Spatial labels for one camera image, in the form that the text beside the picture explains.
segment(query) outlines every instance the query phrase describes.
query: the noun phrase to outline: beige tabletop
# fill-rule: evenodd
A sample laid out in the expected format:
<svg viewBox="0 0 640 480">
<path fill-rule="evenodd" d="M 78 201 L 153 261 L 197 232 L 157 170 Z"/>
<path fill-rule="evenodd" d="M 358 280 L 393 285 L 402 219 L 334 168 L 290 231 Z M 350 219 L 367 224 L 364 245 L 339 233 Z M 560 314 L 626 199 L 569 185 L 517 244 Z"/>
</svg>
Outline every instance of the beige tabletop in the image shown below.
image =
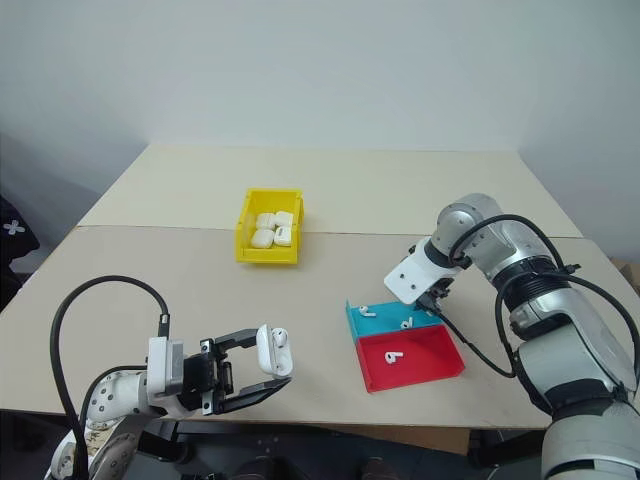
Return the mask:
<svg viewBox="0 0 640 480">
<path fill-rule="evenodd" d="M 517 380 L 494 374 L 459 345 L 466 369 L 453 379 L 368 394 L 347 326 L 344 303 L 392 300 L 384 275 L 420 237 L 305 233 L 299 265 L 238 264 L 233 233 L 156 227 L 79 227 L 0 315 L 0 408 L 60 412 L 49 364 L 56 307 L 81 282 L 131 275 L 157 288 L 169 304 L 174 338 L 195 352 L 198 341 L 263 322 L 289 330 L 293 382 L 264 403 L 227 419 L 396 425 L 543 427 Z M 596 245 L 554 239 L 580 275 L 612 292 L 640 318 L 640 300 Z M 491 285 L 474 268 L 459 275 L 444 309 L 476 345 L 507 366 L 493 321 Z M 594 299 L 627 351 L 629 335 L 616 313 Z M 79 405 L 104 369 L 144 360 L 157 306 L 129 285 L 102 285 L 72 305 L 62 328 L 62 360 Z M 235 381 L 263 379 L 255 349 L 233 351 Z"/>
<path fill-rule="evenodd" d="M 80 225 L 233 229 L 250 187 L 301 189 L 305 232 L 425 235 L 482 192 L 549 236 L 582 237 L 515 152 L 151 145 Z"/>
</svg>

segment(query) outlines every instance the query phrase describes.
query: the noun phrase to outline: floor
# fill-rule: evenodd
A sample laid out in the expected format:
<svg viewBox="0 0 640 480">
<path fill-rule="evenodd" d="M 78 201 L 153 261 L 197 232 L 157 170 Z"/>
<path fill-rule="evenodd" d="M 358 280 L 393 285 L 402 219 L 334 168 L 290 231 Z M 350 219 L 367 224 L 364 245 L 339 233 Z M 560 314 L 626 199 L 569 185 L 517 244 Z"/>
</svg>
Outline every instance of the floor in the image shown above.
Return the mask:
<svg viewBox="0 0 640 480">
<path fill-rule="evenodd" d="M 60 424 L 51 423 L 47 417 L 0 412 L 0 478 L 44 478 L 51 455 L 67 432 L 60 417 L 57 420 Z M 26 435 L 16 436 L 16 430 Z M 173 480 L 180 479 L 182 474 L 213 473 L 216 476 L 212 478 L 224 479 L 242 463 L 264 455 L 286 457 L 310 480 L 355 480 L 358 468 L 369 457 L 384 458 L 402 480 L 540 478 L 539 459 L 508 465 L 495 472 L 477 470 L 460 455 L 330 431 L 190 434 L 189 440 L 197 445 L 197 454 L 188 464 L 162 463 L 139 454 L 125 478 Z"/>
</svg>

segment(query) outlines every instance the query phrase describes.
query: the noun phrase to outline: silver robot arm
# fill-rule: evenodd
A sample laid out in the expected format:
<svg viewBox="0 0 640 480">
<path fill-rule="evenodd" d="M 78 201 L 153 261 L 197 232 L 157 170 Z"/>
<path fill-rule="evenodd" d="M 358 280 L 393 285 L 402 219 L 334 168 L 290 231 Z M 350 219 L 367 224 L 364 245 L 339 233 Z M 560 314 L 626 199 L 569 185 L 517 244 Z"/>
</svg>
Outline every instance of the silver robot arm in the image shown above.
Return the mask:
<svg viewBox="0 0 640 480">
<path fill-rule="evenodd" d="M 553 418 L 542 477 L 635 480 L 640 416 L 631 406 L 637 372 L 630 358 L 559 272 L 553 262 L 559 256 L 529 226 L 504 220 L 467 233 L 501 214 L 497 202 L 483 194 L 448 205 L 433 235 L 412 247 L 385 285 L 403 303 L 438 313 L 454 277 L 472 264 L 478 267 L 503 296 L 511 329 L 524 340 L 515 352 L 507 349 L 509 376 L 517 376 L 532 403 Z M 463 259 L 457 258 L 461 251 Z"/>
</svg>

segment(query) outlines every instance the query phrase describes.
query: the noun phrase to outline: white wall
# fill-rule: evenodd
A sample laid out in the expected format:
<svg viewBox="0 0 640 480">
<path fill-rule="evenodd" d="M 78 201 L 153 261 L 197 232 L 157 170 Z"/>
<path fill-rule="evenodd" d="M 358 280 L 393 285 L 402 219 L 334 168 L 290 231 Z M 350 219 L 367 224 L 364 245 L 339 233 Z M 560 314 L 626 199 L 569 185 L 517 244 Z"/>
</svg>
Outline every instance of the white wall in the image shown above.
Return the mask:
<svg viewBox="0 0 640 480">
<path fill-rule="evenodd" d="M 55 245 L 147 142 L 517 149 L 640 260 L 639 51 L 635 0 L 0 0 L 1 186 Z"/>
</svg>

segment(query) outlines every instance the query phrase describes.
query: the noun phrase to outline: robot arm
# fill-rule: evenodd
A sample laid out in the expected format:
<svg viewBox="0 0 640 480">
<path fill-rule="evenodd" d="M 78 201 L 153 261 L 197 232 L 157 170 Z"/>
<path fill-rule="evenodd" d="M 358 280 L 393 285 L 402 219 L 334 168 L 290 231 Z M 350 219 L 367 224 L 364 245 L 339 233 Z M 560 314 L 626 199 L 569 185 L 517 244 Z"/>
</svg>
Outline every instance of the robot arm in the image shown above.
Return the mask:
<svg viewBox="0 0 640 480">
<path fill-rule="evenodd" d="M 272 380 L 234 393 L 228 350 L 257 347 L 260 368 Z M 291 381 L 293 361 L 287 331 L 263 325 L 216 339 L 200 341 L 200 352 L 185 357 L 183 343 L 167 337 L 149 339 L 146 370 L 109 373 L 93 388 L 80 419 L 89 455 L 89 478 L 124 476 L 145 425 L 154 418 L 182 419 L 201 410 L 222 414 L 260 403 Z M 56 480 L 73 475 L 76 443 L 73 432 L 54 453 L 47 475 Z"/>
<path fill-rule="evenodd" d="M 447 206 L 433 235 L 410 250 L 385 285 L 403 303 L 438 313 L 454 277 L 476 265 L 499 292 L 496 311 L 503 298 L 511 328 L 524 340 L 513 354 L 507 348 L 514 374 L 534 405 L 553 417 L 543 478 L 635 479 L 640 417 L 629 404 L 637 389 L 631 360 L 589 301 L 571 288 L 564 266 L 554 264 L 557 252 L 530 227 L 507 220 L 472 230 L 501 214 L 483 194 Z"/>
</svg>

